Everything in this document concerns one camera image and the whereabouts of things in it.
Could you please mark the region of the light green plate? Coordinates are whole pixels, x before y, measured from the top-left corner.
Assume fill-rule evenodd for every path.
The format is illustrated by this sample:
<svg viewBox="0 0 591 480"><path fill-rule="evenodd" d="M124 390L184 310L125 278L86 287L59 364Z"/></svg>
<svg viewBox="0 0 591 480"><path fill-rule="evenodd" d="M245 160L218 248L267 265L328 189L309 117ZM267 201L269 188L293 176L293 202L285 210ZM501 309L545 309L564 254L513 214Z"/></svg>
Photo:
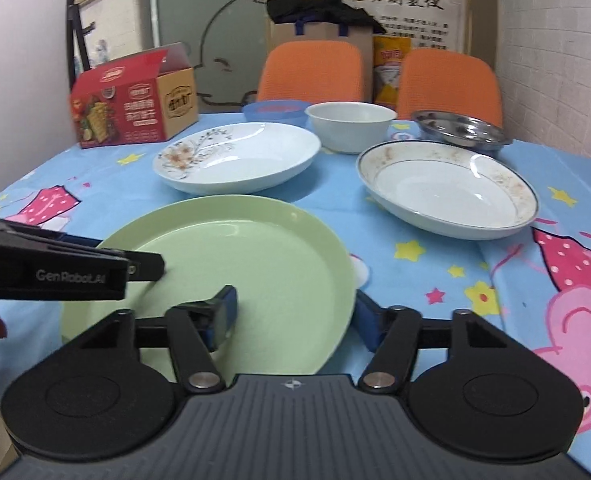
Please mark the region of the light green plate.
<svg viewBox="0 0 591 480"><path fill-rule="evenodd" d="M231 285L238 316L213 354L220 374L226 380L237 374L312 375L351 322L356 286L349 253L324 222L280 200L184 200L126 224L102 245L157 252L165 273L155 283L129 283L122 301L64 304L64 341L114 310L156 318Z"/></svg>

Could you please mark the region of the black cloth on bag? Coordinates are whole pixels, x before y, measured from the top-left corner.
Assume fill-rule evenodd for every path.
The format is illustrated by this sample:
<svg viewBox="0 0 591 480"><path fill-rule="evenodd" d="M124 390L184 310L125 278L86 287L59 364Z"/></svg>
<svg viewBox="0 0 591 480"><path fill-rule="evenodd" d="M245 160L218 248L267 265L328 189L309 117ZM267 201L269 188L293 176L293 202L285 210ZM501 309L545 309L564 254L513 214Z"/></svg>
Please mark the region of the black cloth on bag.
<svg viewBox="0 0 591 480"><path fill-rule="evenodd" d="M367 11L343 0L267 0L266 10L274 24L331 23L345 28L367 27L375 35L387 32Z"/></svg>

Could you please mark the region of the stainless steel bowl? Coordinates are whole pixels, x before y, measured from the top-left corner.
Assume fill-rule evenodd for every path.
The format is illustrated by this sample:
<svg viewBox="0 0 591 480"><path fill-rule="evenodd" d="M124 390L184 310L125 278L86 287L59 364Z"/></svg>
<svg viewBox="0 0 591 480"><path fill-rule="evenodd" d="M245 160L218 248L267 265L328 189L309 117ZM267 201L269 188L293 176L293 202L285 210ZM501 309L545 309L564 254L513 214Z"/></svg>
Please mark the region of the stainless steel bowl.
<svg viewBox="0 0 591 480"><path fill-rule="evenodd" d="M504 130L484 120L439 110L419 110L411 114L425 140L466 148L477 153L497 156L512 143Z"/></svg>

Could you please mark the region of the left orange chair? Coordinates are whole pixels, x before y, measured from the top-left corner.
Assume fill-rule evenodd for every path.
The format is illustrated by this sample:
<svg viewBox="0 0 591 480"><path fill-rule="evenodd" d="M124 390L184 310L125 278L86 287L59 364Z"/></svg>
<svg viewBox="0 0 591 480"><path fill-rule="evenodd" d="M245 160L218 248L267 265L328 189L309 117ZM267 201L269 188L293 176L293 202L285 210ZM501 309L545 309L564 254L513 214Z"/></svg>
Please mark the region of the left orange chair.
<svg viewBox="0 0 591 480"><path fill-rule="evenodd" d="M257 102L318 104L363 99L361 51L347 42L332 40L290 41L272 49L256 94Z"/></svg>

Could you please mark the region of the blue translucent bowl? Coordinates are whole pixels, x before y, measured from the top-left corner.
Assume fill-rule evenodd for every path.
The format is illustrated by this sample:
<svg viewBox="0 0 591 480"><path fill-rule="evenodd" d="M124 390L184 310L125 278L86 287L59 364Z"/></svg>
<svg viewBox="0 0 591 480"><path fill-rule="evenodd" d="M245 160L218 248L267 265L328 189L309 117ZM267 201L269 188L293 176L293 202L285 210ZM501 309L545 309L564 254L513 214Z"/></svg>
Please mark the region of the blue translucent bowl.
<svg viewBox="0 0 591 480"><path fill-rule="evenodd" d="M309 103L299 100L268 100L254 102L242 107L247 122L279 122L305 128Z"/></svg>

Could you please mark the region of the yellow snack bag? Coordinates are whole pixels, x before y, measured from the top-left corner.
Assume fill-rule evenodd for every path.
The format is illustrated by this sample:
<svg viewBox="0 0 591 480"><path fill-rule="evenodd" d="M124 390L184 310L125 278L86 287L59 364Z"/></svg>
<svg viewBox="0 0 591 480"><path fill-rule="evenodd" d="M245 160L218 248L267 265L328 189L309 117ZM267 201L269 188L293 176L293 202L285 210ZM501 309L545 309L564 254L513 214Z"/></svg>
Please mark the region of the yellow snack bag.
<svg viewBox="0 0 591 480"><path fill-rule="evenodd" d="M408 37L373 37L373 103L394 110L403 61L410 50Z"/></svg>

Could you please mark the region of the white floral oval plate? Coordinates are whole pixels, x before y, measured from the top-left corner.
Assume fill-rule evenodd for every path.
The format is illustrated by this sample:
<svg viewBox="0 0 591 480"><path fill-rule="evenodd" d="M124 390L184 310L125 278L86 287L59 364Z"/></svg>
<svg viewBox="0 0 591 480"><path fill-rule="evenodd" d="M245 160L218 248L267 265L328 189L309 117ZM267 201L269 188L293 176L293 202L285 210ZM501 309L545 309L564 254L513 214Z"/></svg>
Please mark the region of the white floral oval plate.
<svg viewBox="0 0 591 480"><path fill-rule="evenodd" d="M208 128L169 144L153 171L171 188L198 196L251 194L274 188L312 165L315 133L279 122Z"/></svg>

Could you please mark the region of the orange chair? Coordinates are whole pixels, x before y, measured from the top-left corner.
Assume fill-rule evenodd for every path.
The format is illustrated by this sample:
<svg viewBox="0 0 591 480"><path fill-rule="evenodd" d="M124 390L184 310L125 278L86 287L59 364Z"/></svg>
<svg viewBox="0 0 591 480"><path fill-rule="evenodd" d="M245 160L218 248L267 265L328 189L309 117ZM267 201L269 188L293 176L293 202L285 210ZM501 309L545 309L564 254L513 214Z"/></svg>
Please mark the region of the orange chair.
<svg viewBox="0 0 591 480"><path fill-rule="evenodd" d="M257 102L318 104L363 99L361 51L347 42L332 40L290 41L272 49L256 94Z"/></svg>
<svg viewBox="0 0 591 480"><path fill-rule="evenodd" d="M403 59L396 101L397 118L437 110L503 126L501 89L493 70L479 58L419 48Z"/></svg>

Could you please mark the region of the brown paper bag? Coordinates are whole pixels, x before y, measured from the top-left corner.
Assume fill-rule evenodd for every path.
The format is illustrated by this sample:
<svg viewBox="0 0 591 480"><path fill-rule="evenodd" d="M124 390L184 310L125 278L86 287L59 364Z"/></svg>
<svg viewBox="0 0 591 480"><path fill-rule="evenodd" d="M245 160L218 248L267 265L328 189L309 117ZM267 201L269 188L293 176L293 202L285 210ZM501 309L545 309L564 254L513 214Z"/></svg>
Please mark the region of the brown paper bag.
<svg viewBox="0 0 591 480"><path fill-rule="evenodd" d="M285 42L303 40L332 40L353 44L361 51L363 100L373 100L373 32L370 28L326 22L268 24L268 51Z"/></svg>

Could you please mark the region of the right orange chair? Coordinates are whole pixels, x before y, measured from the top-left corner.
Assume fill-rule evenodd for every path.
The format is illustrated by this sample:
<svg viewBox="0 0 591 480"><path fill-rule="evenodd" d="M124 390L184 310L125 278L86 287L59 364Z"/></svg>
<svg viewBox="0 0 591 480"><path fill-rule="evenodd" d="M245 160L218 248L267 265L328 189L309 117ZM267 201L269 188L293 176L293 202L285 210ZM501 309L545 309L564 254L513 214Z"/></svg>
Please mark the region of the right orange chair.
<svg viewBox="0 0 591 480"><path fill-rule="evenodd" d="M479 58L419 48L403 59L396 101L397 118L437 110L503 126L501 89L493 70Z"/></svg>

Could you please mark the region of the red cracker box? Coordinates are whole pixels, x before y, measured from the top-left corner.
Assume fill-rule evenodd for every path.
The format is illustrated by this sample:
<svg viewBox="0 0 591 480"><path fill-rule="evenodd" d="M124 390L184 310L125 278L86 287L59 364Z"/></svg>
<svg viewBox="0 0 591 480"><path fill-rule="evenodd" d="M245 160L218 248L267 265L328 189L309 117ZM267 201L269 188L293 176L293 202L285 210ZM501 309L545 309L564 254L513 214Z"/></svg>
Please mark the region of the red cracker box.
<svg viewBox="0 0 591 480"><path fill-rule="evenodd" d="M81 148L172 139L199 115L187 48L176 42L81 73L70 111Z"/></svg>

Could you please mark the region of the white gold-rimmed deep plate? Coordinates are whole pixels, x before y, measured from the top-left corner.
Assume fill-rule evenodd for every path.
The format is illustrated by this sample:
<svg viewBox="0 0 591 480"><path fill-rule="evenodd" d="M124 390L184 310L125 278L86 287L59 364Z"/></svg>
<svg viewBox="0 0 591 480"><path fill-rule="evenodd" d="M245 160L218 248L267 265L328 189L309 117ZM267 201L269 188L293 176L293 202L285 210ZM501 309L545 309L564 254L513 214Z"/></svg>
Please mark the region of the white gold-rimmed deep plate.
<svg viewBox="0 0 591 480"><path fill-rule="evenodd" d="M390 141L356 162L369 194L412 226L457 240L499 240L538 216L527 180L499 160L431 141Z"/></svg>

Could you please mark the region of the white ribbed bowl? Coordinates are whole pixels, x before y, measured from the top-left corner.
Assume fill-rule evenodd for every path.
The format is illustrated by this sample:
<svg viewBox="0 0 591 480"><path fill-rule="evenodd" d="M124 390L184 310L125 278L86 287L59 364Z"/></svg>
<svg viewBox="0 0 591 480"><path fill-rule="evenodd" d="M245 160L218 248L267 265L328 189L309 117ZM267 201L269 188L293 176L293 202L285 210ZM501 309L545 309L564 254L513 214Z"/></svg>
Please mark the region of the white ribbed bowl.
<svg viewBox="0 0 591 480"><path fill-rule="evenodd" d="M359 154L383 142L397 117L388 107L365 102L319 103L305 113L321 145L344 154Z"/></svg>

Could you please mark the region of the poster with chinese text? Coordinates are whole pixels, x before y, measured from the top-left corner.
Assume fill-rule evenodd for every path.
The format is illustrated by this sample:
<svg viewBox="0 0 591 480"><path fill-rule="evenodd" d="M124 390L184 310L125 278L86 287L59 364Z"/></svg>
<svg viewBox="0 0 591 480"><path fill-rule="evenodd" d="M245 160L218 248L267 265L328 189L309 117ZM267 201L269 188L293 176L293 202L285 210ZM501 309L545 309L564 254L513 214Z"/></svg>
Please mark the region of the poster with chinese text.
<svg viewBox="0 0 591 480"><path fill-rule="evenodd" d="M466 53L469 0L342 0L373 16L390 37L405 37L414 48Z"/></svg>

